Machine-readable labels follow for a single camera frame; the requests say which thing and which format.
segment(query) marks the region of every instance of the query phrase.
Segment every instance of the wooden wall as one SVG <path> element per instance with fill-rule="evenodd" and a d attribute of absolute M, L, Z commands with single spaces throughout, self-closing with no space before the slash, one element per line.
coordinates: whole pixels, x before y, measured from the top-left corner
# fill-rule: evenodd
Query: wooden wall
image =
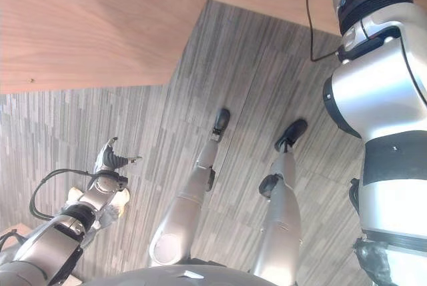
<path fill-rule="evenodd" d="M 205 0 L 0 0 L 0 92 L 167 83 Z"/>

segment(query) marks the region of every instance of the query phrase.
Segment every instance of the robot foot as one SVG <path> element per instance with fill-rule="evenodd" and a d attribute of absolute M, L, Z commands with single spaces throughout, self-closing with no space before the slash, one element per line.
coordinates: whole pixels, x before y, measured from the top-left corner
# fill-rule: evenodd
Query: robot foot
<path fill-rule="evenodd" d="M 274 144 L 274 148 L 276 151 L 282 151 L 283 145 L 285 145 L 284 151 L 286 151 L 286 147 L 292 147 L 298 138 L 302 136 L 307 130 L 308 124 L 303 119 L 298 119 L 294 121 L 280 136 L 279 140 Z"/>
<path fill-rule="evenodd" d="M 212 135 L 217 142 L 220 142 L 224 131 L 227 129 L 228 122 L 230 121 L 230 111 L 226 108 L 220 109 L 216 115 L 215 125 L 212 129 Z"/>

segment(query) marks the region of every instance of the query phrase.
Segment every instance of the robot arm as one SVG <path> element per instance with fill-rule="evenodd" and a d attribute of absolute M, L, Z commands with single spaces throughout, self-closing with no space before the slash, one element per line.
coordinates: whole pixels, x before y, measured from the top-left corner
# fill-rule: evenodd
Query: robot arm
<path fill-rule="evenodd" d="M 95 175 L 78 201 L 66 206 L 57 216 L 29 238 L 11 263 L 0 266 L 4 285 L 45 286 L 64 281 L 83 254 L 81 243 L 95 220 L 99 219 L 127 178 L 115 172 L 139 157 L 116 156 L 110 140 L 99 152 Z"/>
<path fill-rule="evenodd" d="M 378 285 L 423 285 L 427 271 L 427 16 L 413 0 L 333 0 L 341 66 L 324 102 L 361 138 L 358 192 L 366 235 L 354 245 Z"/>

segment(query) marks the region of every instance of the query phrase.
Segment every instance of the humanoid robot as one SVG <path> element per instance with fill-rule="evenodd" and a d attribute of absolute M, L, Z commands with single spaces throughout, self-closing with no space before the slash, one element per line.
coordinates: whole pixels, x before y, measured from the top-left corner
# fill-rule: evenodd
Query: humanoid robot
<path fill-rule="evenodd" d="M 342 44 L 341 65 L 324 84 L 324 103 L 343 131 L 361 138 L 365 158 L 350 199 L 363 238 L 354 244 L 361 267 L 378 286 L 427 282 L 427 16 L 413 0 L 333 0 Z M 191 243 L 214 159 L 230 112 L 222 109 L 186 186 L 158 227 L 150 268 L 85 285 L 279 285 L 296 283 L 301 221 L 293 191 L 292 145 L 307 124 L 291 124 L 275 148 L 278 158 L 262 181 L 270 200 L 258 255 L 249 273 L 192 259 Z M 115 172 L 128 161 L 112 142 L 99 154 L 97 173 L 78 201 L 42 226 L 0 266 L 0 285 L 58 283 L 79 259 L 86 232 L 127 179 Z"/>

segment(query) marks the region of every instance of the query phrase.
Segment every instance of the black cable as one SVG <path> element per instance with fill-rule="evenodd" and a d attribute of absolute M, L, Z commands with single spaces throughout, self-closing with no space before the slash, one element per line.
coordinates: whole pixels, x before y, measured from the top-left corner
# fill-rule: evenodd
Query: black cable
<path fill-rule="evenodd" d="M 47 176 L 45 178 L 43 178 L 40 181 L 40 184 L 38 184 L 38 186 L 35 188 L 33 195 L 31 196 L 30 202 L 29 202 L 29 212 L 32 214 L 32 216 L 38 218 L 38 219 L 42 219 L 44 221 L 50 221 L 53 216 L 50 216 L 48 214 L 44 214 L 42 212 L 40 212 L 36 206 L 35 206 L 35 196 L 37 195 L 37 192 L 39 191 L 39 189 L 41 188 L 41 186 L 43 186 L 50 178 L 62 174 L 62 173 L 76 173 L 79 175 L 84 175 L 84 176 L 89 176 L 89 177 L 96 177 L 96 175 L 94 174 L 90 174 L 88 171 L 80 171 L 77 169 L 68 169 L 68 168 L 63 168 L 63 169 L 56 169 L 54 171 L 51 171 L 49 174 L 47 174 Z"/>
<path fill-rule="evenodd" d="M 313 56 L 313 35 L 314 35 L 314 30 L 313 30 L 313 23 L 312 23 L 312 17 L 310 15 L 310 7 L 308 5 L 308 0 L 306 0 L 306 9 L 307 9 L 307 17 L 308 17 L 308 23 L 310 24 L 310 60 L 312 62 L 316 62 L 316 61 L 321 61 L 322 59 L 325 59 L 329 56 L 335 55 L 336 51 L 332 51 L 331 53 L 328 53 L 326 55 L 320 56 L 318 58 L 314 58 Z"/>
<path fill-rule="evenodd" d="M 18 242 L 21 245 L 24 244 L 24 242 L 26 242 L 26 240 L 27 240 L 24 236 L 21 236 L 20 234 L 18 234 L 16 229 L 12 229 L 10 232 L 8 232 L 8 233 L 6 233 L 0 237 L 0 253 L 1 253 L 3 246 L 6 243 L 6 240 L 8 240 L 11 237 L 16 238 L 16 240 L 18 240 Z"/>

